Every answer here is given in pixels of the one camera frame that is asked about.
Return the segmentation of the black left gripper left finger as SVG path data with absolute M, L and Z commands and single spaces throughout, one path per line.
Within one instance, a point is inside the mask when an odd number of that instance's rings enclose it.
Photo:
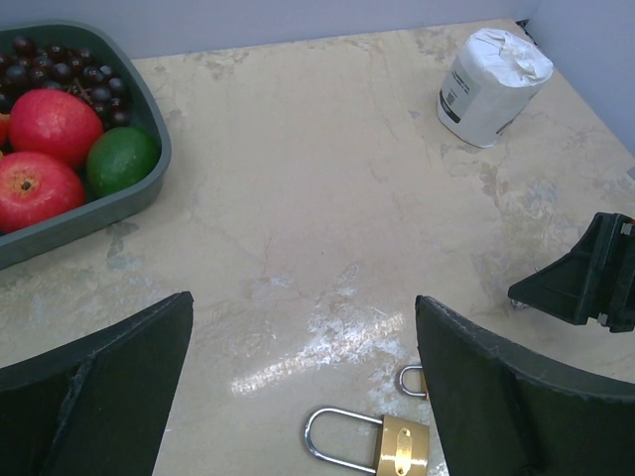
M 152 474 L 192 324 L 181 292 L 2 368 L 2 474 Z

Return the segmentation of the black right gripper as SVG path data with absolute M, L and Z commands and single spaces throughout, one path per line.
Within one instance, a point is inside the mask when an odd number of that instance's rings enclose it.
M 572 325 L 592 318 L 611 333 L 634 330 L 634 219 L 597 212 L 573 248 L 512 285 L 507 297 Z

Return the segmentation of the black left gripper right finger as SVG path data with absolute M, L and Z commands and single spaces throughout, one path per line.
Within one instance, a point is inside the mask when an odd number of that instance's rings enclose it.
M 536 353 L 432 297 L 415 310 L 449 474 L 633 474 L 633 384 Z

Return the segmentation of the large brass padlock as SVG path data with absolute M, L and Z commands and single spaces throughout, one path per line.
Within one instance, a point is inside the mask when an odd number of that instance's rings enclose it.
M 379 428 L 372 466 L 346 461 L 317 449 L 313 442 L 312 429 L 316 420 L 326 414 L 357 419 Z M 308 416 L 304 428 L 304 443 L 316 459 L 366 475 L 427 476 L 429 474 L 430 427 L 395 416 L 373 417 L 337 407 L 322 407 Z

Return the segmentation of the small brass padlock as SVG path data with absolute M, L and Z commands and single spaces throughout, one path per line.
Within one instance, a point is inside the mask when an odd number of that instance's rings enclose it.
M 428 386 L 422 365 L 404 366 L 397 374 L 396 385 L 403 395 L 424 401 L 429 399 Z

